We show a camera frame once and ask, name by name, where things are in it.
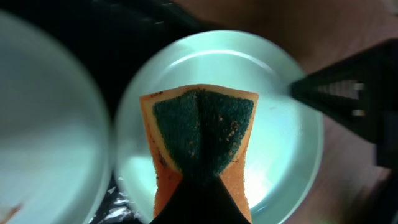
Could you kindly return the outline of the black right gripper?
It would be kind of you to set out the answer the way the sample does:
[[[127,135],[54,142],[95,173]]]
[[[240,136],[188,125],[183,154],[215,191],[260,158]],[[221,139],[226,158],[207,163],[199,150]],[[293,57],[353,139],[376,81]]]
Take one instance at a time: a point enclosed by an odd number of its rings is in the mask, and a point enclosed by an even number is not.
[[[376,143],[377,164],[397,169],[397,39],[293,82],[290,94]]]

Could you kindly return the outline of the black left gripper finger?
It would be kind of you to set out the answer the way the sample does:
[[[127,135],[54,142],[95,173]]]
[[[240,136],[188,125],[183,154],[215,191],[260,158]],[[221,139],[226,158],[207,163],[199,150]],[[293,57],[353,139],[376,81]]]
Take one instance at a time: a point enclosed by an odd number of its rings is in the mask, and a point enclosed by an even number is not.
[[[182,178],[151,224],[249,224],[221,177]]]

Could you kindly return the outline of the orange green sponge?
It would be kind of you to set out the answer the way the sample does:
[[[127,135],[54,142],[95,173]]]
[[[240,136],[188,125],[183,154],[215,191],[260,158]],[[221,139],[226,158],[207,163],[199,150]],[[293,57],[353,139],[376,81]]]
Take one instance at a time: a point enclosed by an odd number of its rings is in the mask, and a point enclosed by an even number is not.
[[[214,175],[251,223],[244,165],[258,99],[257,93],[204,84],[140,97],[156,173],[154,218],[184,176]]]

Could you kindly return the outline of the mint green plate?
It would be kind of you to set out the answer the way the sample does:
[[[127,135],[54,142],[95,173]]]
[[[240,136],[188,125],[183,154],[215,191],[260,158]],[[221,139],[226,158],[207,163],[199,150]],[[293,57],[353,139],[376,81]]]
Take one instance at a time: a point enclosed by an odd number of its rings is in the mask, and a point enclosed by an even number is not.
[[[109,130],[85,67],[1,11],[1,222],[88,223],[111,177]]]
[[[254,223],[282,223],[312,186],[323,152],[322,115],[289,95],[304,77],[272,42],[232,30],[202,32],[155,54],[134,76],[116,113],[119,188],[143,223],[153,219],[157,190],[139,97],[184,85],[212,84],[259,95],[244,167]]]

